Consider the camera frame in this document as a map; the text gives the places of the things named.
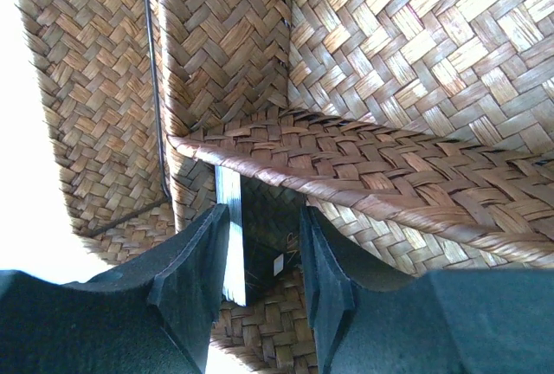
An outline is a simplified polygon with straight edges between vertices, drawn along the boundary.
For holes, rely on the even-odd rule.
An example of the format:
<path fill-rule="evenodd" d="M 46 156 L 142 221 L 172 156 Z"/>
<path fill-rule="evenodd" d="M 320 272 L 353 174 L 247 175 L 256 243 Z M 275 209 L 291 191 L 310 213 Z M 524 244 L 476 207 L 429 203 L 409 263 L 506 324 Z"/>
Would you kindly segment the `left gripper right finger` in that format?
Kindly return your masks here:
<path fill-rule="evenodd" d="M 300 218 L 306 311 L 323 373 L 550 373 L 550 270 L 407 275 L 314 207 Z"/>

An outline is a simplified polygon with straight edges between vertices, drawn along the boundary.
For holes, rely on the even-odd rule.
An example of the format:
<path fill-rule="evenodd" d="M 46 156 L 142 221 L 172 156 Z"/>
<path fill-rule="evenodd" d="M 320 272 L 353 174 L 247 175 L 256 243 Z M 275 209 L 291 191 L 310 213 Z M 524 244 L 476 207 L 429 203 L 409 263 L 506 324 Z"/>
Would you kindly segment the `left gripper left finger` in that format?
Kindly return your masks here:
<path fill-rule="evenodd" d="M 229 209 L 85 283 L 1 274 L 4 373 L 202 373 L 218 318 Z"/>

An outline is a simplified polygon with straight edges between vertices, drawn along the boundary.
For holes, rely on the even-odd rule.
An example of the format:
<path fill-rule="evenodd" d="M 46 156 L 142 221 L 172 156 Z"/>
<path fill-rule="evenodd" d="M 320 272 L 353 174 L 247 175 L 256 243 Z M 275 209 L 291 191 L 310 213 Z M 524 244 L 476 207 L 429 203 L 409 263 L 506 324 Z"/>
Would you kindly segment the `black silver-edged credit card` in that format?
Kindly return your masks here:
<path fill-rule="evenodd" d="M 222 293 L 239 306 L 256 302 L 301 264 L 305 197 L 282 186 L 215 168 L 216 199 L 229 207 L 229 248 Z"/>

